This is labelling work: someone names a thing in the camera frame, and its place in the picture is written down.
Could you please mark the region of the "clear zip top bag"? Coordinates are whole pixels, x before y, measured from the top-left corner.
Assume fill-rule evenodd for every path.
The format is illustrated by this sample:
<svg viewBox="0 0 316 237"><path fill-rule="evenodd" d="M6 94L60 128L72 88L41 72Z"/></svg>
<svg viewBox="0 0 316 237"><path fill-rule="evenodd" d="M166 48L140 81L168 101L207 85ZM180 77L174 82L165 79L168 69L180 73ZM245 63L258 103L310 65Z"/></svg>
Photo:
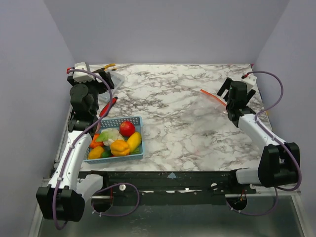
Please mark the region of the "clear zip top bag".
<svg viewBox="0 0 316 237"><path fill-rule="evenodd" d="M226 116L228 115L226 110L226 102L220 99L217 95L212 94L204 89L200 89L200 92L202 93L203 100L209 108L216 110Z"/></svg>

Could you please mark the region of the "green white cabbage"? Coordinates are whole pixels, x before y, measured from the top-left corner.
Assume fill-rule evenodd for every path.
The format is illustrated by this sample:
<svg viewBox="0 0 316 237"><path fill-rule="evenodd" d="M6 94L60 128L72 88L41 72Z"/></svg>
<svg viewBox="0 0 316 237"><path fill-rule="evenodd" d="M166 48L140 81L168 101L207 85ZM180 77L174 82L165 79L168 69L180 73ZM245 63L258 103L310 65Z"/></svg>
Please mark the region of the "green white cabbage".
<svg viewBox="0 0 316 237"><path fill-rule="evenodd" d="M124 137L115 128L106 128L101 131L96 142L102 142L104 146L110 146L116 140L123 140Z"/></svg>

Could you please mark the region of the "yellow bell pepper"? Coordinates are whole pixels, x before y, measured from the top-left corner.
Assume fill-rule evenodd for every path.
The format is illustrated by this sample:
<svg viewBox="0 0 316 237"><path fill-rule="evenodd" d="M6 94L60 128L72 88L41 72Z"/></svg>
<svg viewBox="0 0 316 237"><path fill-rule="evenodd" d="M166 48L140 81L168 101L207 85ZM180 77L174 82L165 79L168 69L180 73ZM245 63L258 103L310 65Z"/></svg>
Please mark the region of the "yellow bell pepper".
<svg viewBox="0 0 316 237"><path fill-rule="evenodd" d="M110 145L112 155L116 157L127 156L130 154L130 148L127 142L123 140L115 140Z"/></svg>

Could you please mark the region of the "yellow mango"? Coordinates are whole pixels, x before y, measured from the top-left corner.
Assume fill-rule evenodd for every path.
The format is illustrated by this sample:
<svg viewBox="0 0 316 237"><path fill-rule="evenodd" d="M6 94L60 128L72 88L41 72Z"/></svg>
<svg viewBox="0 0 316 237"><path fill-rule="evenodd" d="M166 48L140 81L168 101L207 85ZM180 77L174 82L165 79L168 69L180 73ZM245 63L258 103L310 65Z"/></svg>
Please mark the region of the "yellow mango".
<svg viewBox="0 0 316 237"><path fill-rule="evenodd" d="M142 137L139 132L133 133L127 140L129 145L130 153L133 153L141 144Z"/></svg>

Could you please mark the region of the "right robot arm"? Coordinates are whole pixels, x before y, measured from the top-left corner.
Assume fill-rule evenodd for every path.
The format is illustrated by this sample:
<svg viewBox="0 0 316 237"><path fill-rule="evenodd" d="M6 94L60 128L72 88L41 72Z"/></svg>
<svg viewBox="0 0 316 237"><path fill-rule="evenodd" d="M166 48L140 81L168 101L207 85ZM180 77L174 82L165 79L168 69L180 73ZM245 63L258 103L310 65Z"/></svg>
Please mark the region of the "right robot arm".
<svg viewBox="0 0 316 237"><path fill-rule="evenodd" d="M277 187L295 184L301 180L299 173L300 151L296 143L287 143L272 133L248 102L255 90L247 89L244 81L226 78L217 92L226 101L228 119L242 130L261 151L257 168L242 168L232 171L233 178L227 181L228 190L239 193L245 185Z"/></svg>

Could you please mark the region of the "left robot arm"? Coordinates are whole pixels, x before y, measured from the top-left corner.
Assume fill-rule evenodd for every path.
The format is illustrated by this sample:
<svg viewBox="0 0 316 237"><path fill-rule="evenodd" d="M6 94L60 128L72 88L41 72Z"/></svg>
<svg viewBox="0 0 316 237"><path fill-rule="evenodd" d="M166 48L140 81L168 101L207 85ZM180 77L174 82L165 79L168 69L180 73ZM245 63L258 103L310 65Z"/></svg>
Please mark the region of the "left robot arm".
<svg viewBox="0 0 316 237"><path fill-rule="evenodd" d="M66 146L57 169L48 185L37 190L36 198L45 219L53 220L57 229L59 221L78 222L84 213L86 202L95 194L104 195L109 191L109 182L101 175L88 174L79 182L79 171L86 151L96 132L100 119L99 94L108 92L113 99L114 83L110 72L97 70L92 73L80 70L88 76L80 82L75 77L75 68L68 68L67 81L72 85L70 102L72 110L68 121Z"/></svg>

